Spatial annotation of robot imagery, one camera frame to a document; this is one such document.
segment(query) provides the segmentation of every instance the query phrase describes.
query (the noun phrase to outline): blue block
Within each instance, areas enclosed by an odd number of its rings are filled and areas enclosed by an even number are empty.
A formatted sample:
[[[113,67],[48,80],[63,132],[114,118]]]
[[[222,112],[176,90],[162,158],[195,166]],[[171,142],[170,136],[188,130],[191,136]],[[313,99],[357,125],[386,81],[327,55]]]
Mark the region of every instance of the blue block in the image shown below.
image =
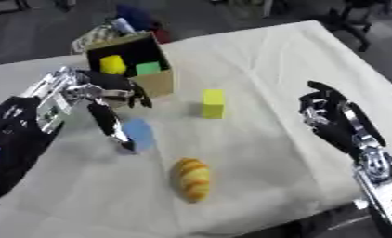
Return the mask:
[[[136,152],[145,151],[154,144],[151,127],[142,119],[131,119],[124,123],[123,132],[136,143]]]

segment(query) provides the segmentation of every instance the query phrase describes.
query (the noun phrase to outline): cardboard box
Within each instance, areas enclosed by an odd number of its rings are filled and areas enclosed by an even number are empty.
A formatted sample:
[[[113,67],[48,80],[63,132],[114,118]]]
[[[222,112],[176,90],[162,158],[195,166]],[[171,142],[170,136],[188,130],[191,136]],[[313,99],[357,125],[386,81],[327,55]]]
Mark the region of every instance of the cardboard box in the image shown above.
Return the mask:
[[[86,51],[89,67],[99,72],[99,60],[120,55],[128,66],[125,76],[144,87],[151,98],[174,91],[173,70],[152,33],[139,33],[89,46]],[[158,61],[161,70],[154,74],[137,75],[136,65]]]

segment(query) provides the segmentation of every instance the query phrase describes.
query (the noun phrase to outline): robotic hand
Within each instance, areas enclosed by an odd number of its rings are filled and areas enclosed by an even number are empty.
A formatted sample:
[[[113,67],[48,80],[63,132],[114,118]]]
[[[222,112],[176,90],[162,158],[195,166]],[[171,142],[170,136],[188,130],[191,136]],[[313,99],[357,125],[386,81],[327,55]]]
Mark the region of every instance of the robotic hand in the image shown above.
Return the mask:
[[[375,224],[392,237],[392,156],[363,110],[337,90],[308,82],[317,91],[300,98],[300,113],[313,132],[352,157],[354,177],[367,200]]]
[[[19,97],[0,105],[0,197],[9,193],[34,166],[82,100],[105,135],[128,150],[135,143],[123,132],[117,115],[104,98],[139,100],[151,107],[144,89],[119,75],[76,71],[63,67],[48,74]]]

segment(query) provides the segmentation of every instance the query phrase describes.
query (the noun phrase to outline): green block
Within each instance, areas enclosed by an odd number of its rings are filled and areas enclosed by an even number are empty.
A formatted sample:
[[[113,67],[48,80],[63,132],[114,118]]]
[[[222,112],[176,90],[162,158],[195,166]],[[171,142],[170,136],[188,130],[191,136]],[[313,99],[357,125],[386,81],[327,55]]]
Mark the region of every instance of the green block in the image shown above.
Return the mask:
[[[136,66],[137,75],[154,74],[162,69],[159,62],[141,63]]]

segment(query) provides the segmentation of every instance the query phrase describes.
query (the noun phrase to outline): colorful object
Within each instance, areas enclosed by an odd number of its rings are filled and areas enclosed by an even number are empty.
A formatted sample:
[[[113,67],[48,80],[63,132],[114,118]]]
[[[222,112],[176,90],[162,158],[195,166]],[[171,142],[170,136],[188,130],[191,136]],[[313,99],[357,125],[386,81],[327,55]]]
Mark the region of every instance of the colorful object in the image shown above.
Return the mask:
[[[142,119],[131,119],[124,123],[123,132],[136,143],[136,152],[145,151],[154,144],[151,127]]]
[[[114,55],[100,59],[100,71],[107,74],[124,74],[126,65],[121,56]]]
[[[154,74],[162,70],[159,62],[141,63],[136,68],[137,75]]]
[[[206,119],[222,119],[225,100],[221,89],[205,89],[203,91],[202,117]]]
[[[183,158],[177,165],[180,187],[190,202],[199,202],[209,193],[209,168],[197,159]]]

